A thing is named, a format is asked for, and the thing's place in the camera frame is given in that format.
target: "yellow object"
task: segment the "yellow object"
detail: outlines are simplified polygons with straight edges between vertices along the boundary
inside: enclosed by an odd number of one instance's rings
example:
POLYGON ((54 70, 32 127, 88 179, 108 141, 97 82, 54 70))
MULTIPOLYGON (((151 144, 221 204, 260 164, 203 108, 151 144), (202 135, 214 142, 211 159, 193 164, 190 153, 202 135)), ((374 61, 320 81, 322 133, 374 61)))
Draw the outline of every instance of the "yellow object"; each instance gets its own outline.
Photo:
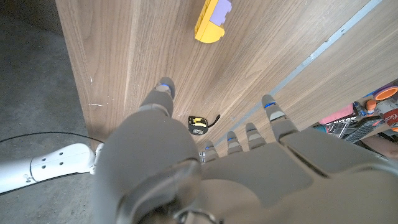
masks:
POLYGON ((205 119, 203 118, 195 118, 193 120, 193 125, 195 126, 202 126, 202 127, 206 127, 207 126, 207 122, 205 119))
POLYGON ((203 43, 214 43, 224 36, 224 27, 210 22, 211 15, 216 8, 218 0, 206 0, 195 26, 195 39, 203 43))

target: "gray floor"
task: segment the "gray floor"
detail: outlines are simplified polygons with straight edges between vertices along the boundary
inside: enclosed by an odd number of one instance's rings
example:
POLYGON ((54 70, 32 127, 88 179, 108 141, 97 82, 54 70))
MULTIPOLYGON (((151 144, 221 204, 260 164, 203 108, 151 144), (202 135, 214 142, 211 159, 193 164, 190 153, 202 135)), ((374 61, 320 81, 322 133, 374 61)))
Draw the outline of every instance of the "gray floor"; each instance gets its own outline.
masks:
MULTIPOLYGON (((62 36, 0 17, 0 139, 39 131, 87 135, 62 36)), ((61 134, 0 143, 0 162, 87 139, 61 134)), ((92 223, 92 176, 72 175, 0 196, 0 223, 92 223)))

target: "small yellow device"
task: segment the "small yellow device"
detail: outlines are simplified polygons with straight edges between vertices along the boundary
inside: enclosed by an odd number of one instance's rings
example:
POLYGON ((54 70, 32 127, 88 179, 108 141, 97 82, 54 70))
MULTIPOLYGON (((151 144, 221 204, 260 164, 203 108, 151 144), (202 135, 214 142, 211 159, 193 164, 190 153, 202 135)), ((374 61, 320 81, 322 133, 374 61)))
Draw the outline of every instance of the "small yellow device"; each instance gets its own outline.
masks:
POLYGON ((224 36, 225 15, 231 10, 228 0, 206 0, 195 26, 195 39, 209 44, 224 36))

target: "black wire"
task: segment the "black wire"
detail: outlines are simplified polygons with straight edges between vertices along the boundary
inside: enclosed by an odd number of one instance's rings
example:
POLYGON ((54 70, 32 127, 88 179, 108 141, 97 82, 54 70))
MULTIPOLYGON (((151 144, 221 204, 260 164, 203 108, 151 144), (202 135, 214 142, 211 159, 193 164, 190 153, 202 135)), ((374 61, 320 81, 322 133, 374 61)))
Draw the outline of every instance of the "black wire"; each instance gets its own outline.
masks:
POLYGON ((221 115, 217 115, 216 120, 211 125, 209 125, 208 127, 211 128, 213 125, 215 125, 220 117, 221 117, 221 115))
POLYGON ((104 143, 104 142, 101 141, 101 140, 98 140, 98 139, 95 139, 95 138, 92 138, 92 137, 89 137, 89 136, 84 136, 84 135, 82 135, 82 134, 69 133, 69 132, 64 132, 64 131, 44 131, 44 132, 39 132, 39 133, 21 134, 21 135, 19 135, 19 136, 14 136, 14 137, 11 137, 11 138, 3 139, 3 140, 0 141, 0 143, 5 142, 5 141, 8 141, 8 140, 11 140, 11 139, 21 138, 21 137, 25 137, 25 136, 32 136, 32 135, 36 135, 36 134, 71 134, 71 135, 74 135, 74 136, 79 136, 79 137, 83 137, 83 138, 88 138, 88 139, 91 139, 91 140, 94 140, 94 141, 98 141, 98 142, 100 142, 100 143, 104 143))

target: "wood grain surface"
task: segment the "wood grain surface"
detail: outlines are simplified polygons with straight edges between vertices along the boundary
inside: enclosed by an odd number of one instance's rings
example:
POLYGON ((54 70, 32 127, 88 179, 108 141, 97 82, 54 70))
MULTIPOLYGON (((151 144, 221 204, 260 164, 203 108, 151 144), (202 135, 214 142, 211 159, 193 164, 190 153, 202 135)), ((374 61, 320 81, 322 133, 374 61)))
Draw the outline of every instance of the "wood grain surface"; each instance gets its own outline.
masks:
MULTIPOLYGON (((105 140, 161 77, 170 77, 177 89, 173 118, 212 122, 221 114, 208 134, 194 137, 199 147, 216 141, 368 0, 233 1, 226 34, 214 44, 194 39, 204 2, 57 0, 91 137, 105 140)), ((300 86, 309 90, 277 99, 296 103, 314 91, 300 86)))
MULTIPOLYGON (((398 2, 383 0, 274 98, 299 130, 398 78, 398 2)), ((275 141, 262 109, 249 119, 275 141)), ((244 125, 236 129, 247 150, 244 125)), ((216 147, 225 155, 226 141, 216 147)))

